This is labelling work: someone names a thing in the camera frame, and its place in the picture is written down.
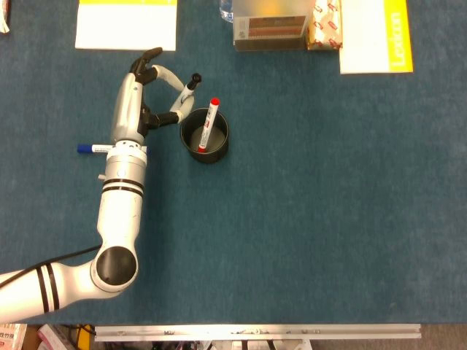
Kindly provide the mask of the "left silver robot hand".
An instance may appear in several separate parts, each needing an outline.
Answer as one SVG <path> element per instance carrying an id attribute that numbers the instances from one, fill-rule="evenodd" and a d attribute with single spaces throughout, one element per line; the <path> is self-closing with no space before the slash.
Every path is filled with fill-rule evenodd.
<path id="1" fill-rule="evenodd" d="M 182 83 L 171 70 L 150 63 L 162 52 L 160 47 L 145 51 L 132 63 L 124 76 L 114 108 L 112 143 L 133 141 L 142 145 L 149 131 L 179 124 L 190 114 L 195 89 L 202 81 L 201 75 L 195 73 L 188 83 Z M 144 102 L 144 86 L 156 80 L 163 80 L 180 93 L 170 110 L 165 113 L 152 112 Z"/>

